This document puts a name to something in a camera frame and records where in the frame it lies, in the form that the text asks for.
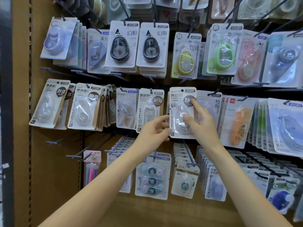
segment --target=forearm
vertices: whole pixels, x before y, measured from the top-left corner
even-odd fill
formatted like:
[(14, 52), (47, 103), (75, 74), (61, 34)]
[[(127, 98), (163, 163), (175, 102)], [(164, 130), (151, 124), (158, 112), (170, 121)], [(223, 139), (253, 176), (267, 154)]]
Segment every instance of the forearm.
[(144, 153), (131, 146), (91, 183), (48, 217), (39, 227), (95, 226)]
[(264, 197), (221, 144), (206, 149), (205, 153), (216, 167), (247, 227), (292, 226)]

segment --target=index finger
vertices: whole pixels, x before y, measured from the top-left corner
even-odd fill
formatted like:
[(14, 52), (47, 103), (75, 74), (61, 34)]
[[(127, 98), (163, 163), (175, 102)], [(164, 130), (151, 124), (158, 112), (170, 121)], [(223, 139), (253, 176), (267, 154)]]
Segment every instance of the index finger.
[(191, 99), (192, 105), (194, 105), (195, 109), (201, 115), (202, 118), (209, 114), (208, 110), (203, 108), (195, 99)]
[(159, 124), (166, 119), (169, 119), (169, 115), (159, 116), (159, 117), (155, 118), (154, 120), (152, 120), (152, 122), (155, 124)]

